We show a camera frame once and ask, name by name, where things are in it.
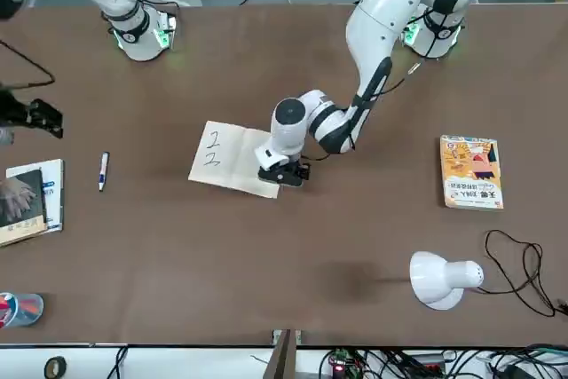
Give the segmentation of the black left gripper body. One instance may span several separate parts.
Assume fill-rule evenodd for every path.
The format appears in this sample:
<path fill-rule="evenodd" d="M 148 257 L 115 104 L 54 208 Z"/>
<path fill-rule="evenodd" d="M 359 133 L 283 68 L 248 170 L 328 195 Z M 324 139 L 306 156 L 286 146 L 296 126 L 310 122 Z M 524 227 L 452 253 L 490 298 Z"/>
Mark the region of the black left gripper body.
<path fill-rule="evenodd" d="M 300 187 L 310 177 L 310 163 L 290 162 L 284 165 L 274 165 L 268 170 L 260 168 L 258 178 L 280 186 Z"/>

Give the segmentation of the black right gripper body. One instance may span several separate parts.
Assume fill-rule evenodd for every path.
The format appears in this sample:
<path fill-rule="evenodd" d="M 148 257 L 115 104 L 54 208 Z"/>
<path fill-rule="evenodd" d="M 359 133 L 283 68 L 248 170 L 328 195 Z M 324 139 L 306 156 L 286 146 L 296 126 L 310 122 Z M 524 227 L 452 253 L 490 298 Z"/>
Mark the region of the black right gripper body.
<path fill-rule="evenodd" d="M 5 87 L 0 90 L 0 120 L 2 127 L 28 127 L 29 106 L 18 101 Z"/>

